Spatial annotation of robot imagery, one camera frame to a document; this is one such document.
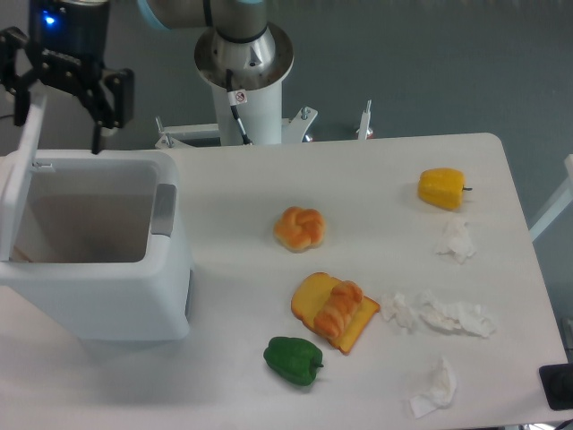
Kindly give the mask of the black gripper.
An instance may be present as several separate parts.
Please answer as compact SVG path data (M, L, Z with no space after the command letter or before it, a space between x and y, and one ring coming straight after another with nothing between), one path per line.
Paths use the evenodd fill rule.
M78 97L90 96L94 155L105 146L103 129L123 128L133 119L133 70L104 65L109 14L108 1L31 1L29 36L17 27L1 31L1 84L13 96L15 126L27 120L30 87L36 81ZM31 65L24 74L17 72L20 51Z

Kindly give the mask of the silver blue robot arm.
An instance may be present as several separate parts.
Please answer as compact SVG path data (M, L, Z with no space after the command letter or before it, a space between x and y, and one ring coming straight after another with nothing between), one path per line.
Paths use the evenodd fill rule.
M268 28L262 1L140 1L141 14L161 28L212 27L232 43L250 43ZM105 65L108 1L31 1L28 32L1 31L1 83L13 98L13 123L25 124L36 82L72 95L94 122L91 151L104 130L133 119L135 78Z

